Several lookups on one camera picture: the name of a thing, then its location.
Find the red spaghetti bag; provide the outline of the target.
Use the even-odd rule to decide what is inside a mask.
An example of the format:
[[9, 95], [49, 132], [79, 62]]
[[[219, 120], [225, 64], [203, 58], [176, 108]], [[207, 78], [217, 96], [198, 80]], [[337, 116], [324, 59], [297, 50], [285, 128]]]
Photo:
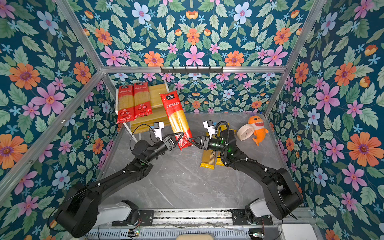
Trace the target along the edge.
[[135, 118], [145, 117], [153, 113], [151, 96], [147, 82], [134, 84]]
[[173, 91], [167, 94], [160, 94], [163, 106], [168, 116], [173, 133], [183, 132], [182, 137], [176, 136], [179, 141], [178, 146], [182, 151], [183, 149], [190, 147], [192, 144], [189, 139], [192, 138], [192, 132], [188, 124], [184, 109], [182, 107], [179, 95], [177, 91]]
[[117, 105], [118, 124], [131, 122], [136, 119], [133, 85], [119, 87]]

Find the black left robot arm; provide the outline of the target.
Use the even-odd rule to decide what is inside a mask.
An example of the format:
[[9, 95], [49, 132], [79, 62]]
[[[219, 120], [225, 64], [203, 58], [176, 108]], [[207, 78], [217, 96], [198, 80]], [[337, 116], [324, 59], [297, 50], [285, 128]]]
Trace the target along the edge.
[[109, 222], [130, 220], [135, 224], [139, 217], [138, 207], [131, 201], [109, 205], [104, 205], [103, 201], [146, 177], [153, 168], [150, 162], [176, 148], [183, 136], [182, 132], [169, 134], [153, 145], [145, 140], [136, 142], [132, 150], [135, 158], [125, 168], [94, 183], [73, 186], [55, 213], [55, 221], [75, 238]]

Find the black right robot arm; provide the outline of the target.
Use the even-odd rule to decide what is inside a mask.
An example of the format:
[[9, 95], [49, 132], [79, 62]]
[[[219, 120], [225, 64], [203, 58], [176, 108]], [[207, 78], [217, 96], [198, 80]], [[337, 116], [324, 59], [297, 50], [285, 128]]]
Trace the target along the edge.
[[219, 130], [222, 124], [229, 127], [226, 121], [219, 122], [214, 128], [214, 131], [218, 132], [215, 138], [198, 136], [189, 138], [189, 142], [201, 150], [219, 152], [226, 167], [248, 175], [261, 185], [264, 197], [245, 207], [248, 218], [272, 215], [278, 220], [283, 220], [292, 215], [304, 200], [291, 174], [284, 168], [270, 168], [248, 157], [238, 148], [234, 130]]

